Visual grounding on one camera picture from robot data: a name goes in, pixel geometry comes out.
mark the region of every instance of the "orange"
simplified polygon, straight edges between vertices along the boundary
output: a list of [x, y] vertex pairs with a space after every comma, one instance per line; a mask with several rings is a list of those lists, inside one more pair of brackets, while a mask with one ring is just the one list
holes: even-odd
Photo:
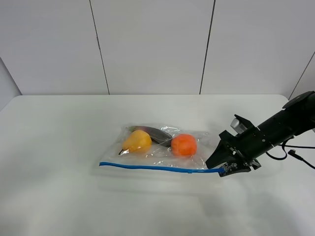
[[180, 134], [172, 140], [172, 152], [176, 156], [191, 156], [197, 152], [196, 139], [190, 134]]

